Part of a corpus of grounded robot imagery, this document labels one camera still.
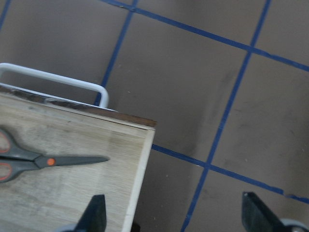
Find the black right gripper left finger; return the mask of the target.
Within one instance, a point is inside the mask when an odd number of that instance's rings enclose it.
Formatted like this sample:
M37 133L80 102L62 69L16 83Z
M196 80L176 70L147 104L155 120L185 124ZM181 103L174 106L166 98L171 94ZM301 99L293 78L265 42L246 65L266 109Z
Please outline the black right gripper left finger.
M94 195L76 224L61 226L57 232L104 232L107 227L105 195Z

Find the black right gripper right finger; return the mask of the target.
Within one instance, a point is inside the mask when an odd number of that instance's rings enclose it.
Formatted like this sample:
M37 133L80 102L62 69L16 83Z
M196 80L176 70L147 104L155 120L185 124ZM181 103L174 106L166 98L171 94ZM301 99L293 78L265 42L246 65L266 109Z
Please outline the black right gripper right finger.
M278 218L254 193L242 193L242 225L247 232L307 232L309 227L293 219Z

